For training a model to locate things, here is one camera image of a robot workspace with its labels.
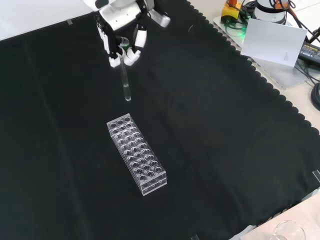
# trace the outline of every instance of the white table surface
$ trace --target white table surface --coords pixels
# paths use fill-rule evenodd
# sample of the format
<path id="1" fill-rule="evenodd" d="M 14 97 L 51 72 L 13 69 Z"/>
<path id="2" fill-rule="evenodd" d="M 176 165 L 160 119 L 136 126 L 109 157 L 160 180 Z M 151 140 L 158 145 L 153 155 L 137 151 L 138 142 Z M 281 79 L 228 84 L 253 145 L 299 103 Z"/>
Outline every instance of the white table surface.
<path id="1" fill-rule="evenodd" d="M 240 240 L 270 240 L 273 230 L 284 221 L 294 221 L 305 232 L 306 240 L 320 238 L 320 194 L 316 194 L 275 218 L 260 225 Z"/>

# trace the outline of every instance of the white panel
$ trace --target white panel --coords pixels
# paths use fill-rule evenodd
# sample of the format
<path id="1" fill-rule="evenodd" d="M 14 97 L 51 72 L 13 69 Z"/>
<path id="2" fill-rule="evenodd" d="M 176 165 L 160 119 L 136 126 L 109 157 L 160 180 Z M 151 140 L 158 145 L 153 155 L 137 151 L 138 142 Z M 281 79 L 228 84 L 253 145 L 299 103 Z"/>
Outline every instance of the white panel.
<path id="1" fill-rule="evenodd" d="M 91 11 L 82 0 L 0 0 L 0 40 Z"/>

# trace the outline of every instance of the test tube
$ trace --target test tube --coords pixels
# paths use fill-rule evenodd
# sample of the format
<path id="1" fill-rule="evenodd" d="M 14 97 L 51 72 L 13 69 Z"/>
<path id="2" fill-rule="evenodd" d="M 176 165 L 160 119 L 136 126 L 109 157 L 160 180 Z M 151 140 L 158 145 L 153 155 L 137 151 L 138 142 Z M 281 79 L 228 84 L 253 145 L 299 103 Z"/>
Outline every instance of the test tube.
<path id="1" fill-rule="evenodd" d="M 123 94 L 126 101 L 131 101 L 131 93 L 130 93 L 130 87 L 129 87 L 129 79 L 128 74 L 126 70 L 126 65 L 124 62 L 124 58 L 120 57 L 120 65 L 121 65 L 121 81 L 123 86 Z"/>

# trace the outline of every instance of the table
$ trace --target table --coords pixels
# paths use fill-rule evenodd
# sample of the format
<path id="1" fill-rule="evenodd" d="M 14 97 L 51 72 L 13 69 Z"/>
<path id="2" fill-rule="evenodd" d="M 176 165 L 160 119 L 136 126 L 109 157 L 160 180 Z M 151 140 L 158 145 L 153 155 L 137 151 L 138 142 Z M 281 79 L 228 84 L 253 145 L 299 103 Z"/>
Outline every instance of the table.
<path id="1" fill-rule="evenodd" d="M 300 225 L 306 235 L 306 240 L 318 240 L 320 236 L 320 194 L 316 194 L 275 218 L 260 225 L 240 240 L 270 240 L 270 234 L 278 224 L 284 221 L 294 221 Z"/>
<path id="2" fill-rule="evenodd" d="M 185 0 L 164 2 L 131 103 L 92 15 L 1 42 L 7 239 L 226 240 L 317 188 L 319 133 Z M 168 176 L 144 197 L 106 129 L 126 113 Z"/>

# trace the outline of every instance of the black cable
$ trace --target black cable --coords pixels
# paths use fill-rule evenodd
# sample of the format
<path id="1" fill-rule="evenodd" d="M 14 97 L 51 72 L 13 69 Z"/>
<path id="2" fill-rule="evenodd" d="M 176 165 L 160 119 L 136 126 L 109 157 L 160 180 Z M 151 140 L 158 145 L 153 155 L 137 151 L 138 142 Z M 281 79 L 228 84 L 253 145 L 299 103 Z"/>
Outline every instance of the black cable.
<path id="1" fill-rule="evenodd" d="M 311 92 L 311 102 L 320 111 L 320 83 L 317 83 Z"/>
<path id="2" fill-rule="evenodd" d="M 311 76 L 311 75 L 307 75 L 304 71 L 302 71 L 302 70 L 300 70 L 299 68 L 297 68 L 296 66 L 294 66 L 294 68 L 295 69 L 297 69 L 300 73 L 302 73 L 303 75 L 305 75 L 307 78 L 309 78 L 309 77 L 311 77 L 312 79 L 314 79 L 314 80 L 316 80 L 316 81 L 318 81 L 318 82 L 320 82 L 320 80 L 318 80 L 318 79 L 316 79 L 316 78 L 314 78 L 313 76 Z"/>
<path id="3" fill-rule="evenodd" d="M 241 11 L 239 8 L 237 8 L 236 6 L 232 6 L 230 3 L 229 3 L 229 0 L 226 1 L 226 3 L 229 5 L 230 8 L 233 8 L 233 9 L 237 9 L 239 12 Z"/>
<path id="4" fill-rule="evenodd" d="M 296 22 L 299 22 L 314 37 L 314 39 L 316 39 L 320 43 L 319 38 L 312 31 L 310 31 L 310 29 L 307 28 L 306 25 L 304 25 L 291 11 L 288 12 L 289 14 L 291 14 L 291 16 L 294 18 Z"/>
<path id="5" fill-rule="evenodd" d="M 246 27 L 234 27 L 234 26 L 230 26 L 230 22 L 226 22 L 226 27 L 230 28 L 230 29 L 235 29 L 235 30 L 245 30 L 247 29 Z"/>
<path id="6" fill-rule="evenodd" d="M 285 8 L 285 6 L 284 6 L 283 3 L 282 3 L 282 0 L 279 0 L 279 3 L 280 3 L 280 5 L 281 5 L 281 8 L 282 8 L 283 10 L 285 10 L 287 13 L 289 13 L 289 14 L 293 17 L 293 19 L 294 19 L 294 20 L 296 21 L 296 23 L 298 24 L 299 28 L 302 29 L 302 27 L 304 27 L 304 28 L 313 36 L 313 38 L 316 39 L 316 40 L 320 43 L 319 38 L 318 38 L 312 31 L 310 31 L 310 29 L 307 28 L 306 25 L 304 25 L 304 24 L 296 17 L 296 15 L 292 12 L 292 11 L 293 11 L 292 9 L 295 9 L 295 8 L 296 8 L 296 4 L 295 4 L 292 0 L 287 0 L 287 1 L 288 1 L 288 7 Z M 270 5 L 271 5 L 274 9 L 276 8 L 276 0 L 273 0 L 273 4 L 272 4 L 271 0 L 269 0 L 269 3 L 270 3 Z"/>
<path id="7" fill-rule="evenodd" d="M 315 83 L 313 80 L 316 80 L 317 82 L 320 83 L 320 80 L 316 79 L 315 77 L 313 77 L 313 76 L 311 76 L 311 75 L 309 74 L 308 68 L 307 68 L 306 70 L 304 70 L 303 67 L 300 65 L 300 63 L 299 63 L 298 61 L 296 61 L 296 64 L 297 64 L 297 65 L 299 66 L 299 68 L 304 72 L 304 73 L 302 72 L 302 74 L 304 74 L 307 78 L 309 78 L 314 85 L 315 85 L 316 83 Z"/>
<path id="8" fill-rule="evenodd" d="M 299 70 L 296 66 L 294 68 L 296 68 L 300 73 L 302 73 L 303 75 L 305 75 L 307 78 L 309 78 L 311 80 L 311 82 L 314 84 L 314 87 L 311 91 L 311 102 L 312 102 L 312 105 L 320 111 L 320 80 L 314 78 L 313 76 L 310 75 L 309 73 L 309 70 L 308 70 L 308 67 L 306 68 L 306 70 L 304 70 L 300 63 L 297 61 L 296 62 L 297 65 L 301 68 L 301 70 Z"/>

